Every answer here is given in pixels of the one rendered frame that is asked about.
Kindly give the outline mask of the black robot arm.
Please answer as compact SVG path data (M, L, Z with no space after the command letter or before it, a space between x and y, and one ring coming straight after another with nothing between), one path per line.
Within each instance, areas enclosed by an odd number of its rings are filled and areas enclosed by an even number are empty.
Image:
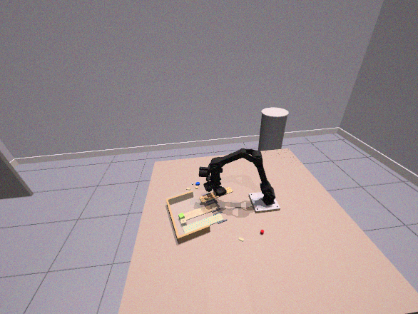
M222 167L225 164L236 161L240 158L245 158L249 162L253 162L254 165L257 167L260 180L262 182L260 183L260 189L262 191L262 194L264 195L262 200L265 203L265 205L269 206L275 204L274 188L270 185L270 182L267 180L265 170L263 168L261 151L241 148L239 151L228 154L226 156L212 158L208 167L199 168L199 177L208 177L211 173L212 179L219 179L220 173L223 172ZM208 192L211 192L212 189L215 189L215 184L212 182L212 180L204 183L203 185L206 191Z

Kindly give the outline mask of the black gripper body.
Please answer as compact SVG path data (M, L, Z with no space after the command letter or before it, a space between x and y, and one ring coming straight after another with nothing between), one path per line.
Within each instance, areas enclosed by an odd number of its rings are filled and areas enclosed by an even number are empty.
M221 177L219 177L219 179L212 179L211 176L208 176L206 178L207 182L211 181L211 180L215 184L215 188L216 188L215 192L218 196L222 196L222 195L225 195L227 193L226 189L224 187L220 186L221 185L221 182L220 182Z

